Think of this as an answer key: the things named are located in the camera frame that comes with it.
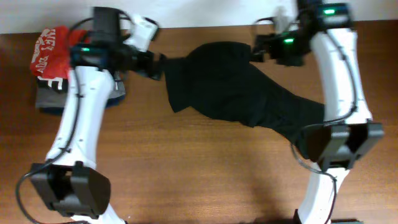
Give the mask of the black t-shirt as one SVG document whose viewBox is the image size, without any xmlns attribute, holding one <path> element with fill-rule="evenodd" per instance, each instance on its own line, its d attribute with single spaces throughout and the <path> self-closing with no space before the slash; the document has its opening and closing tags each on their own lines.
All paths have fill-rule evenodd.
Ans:
<svg viewBox="0 0 398 224">
<path fill-rule="evenodd" d="M 324 105 L 280 86 L 251 64 L 250 56 L 248 44 L 212 42 L 167 59 L 163 71 L 172 110 L 192 107 L 211 119 L 272 129 L 308 159 L 297 133 L 323 121 Z"/>
</svg>

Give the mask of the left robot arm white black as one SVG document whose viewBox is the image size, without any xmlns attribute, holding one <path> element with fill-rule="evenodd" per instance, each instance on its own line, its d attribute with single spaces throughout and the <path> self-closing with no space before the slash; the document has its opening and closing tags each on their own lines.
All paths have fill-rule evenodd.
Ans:
<svg viewBox="0 0 398 224">
<path fill-rule="evenodd" d="M 160 78 L 159 62 L 149 51 L 160 27 L 111 7 L 95 7 L 90 21 L 92 30 L 67 45 L 68 91 L 56 138 L 45 161 L 32 164 L 25 178 L 68 223 L 122 223 L 110 203 L 111 183 L 96 169 L 98 135 L 118 74 Z"/>
</svg>

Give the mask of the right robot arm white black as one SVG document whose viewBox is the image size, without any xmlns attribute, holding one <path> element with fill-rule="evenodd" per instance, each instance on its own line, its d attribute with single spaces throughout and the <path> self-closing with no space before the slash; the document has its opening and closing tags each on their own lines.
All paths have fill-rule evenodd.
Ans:
<svg viewBox="0 0 398 224">
<path fill-rule="evenodd" d="M 384 137 L 368 108 L 357 58 L 357 32 L 345 2 L 298 1 L 297 15 L 283 11 L 269 18 L 271 34 L 256 34 L 252 59 L 264 55 L 286 66 L 301 66 L 313 53 L 320 71 L 324 119 L 295 133 L 295 160 L 310 172 L 303 202 L 293 223 L 331 223 L 338 191 L 354 164 Z"/>
</svg>

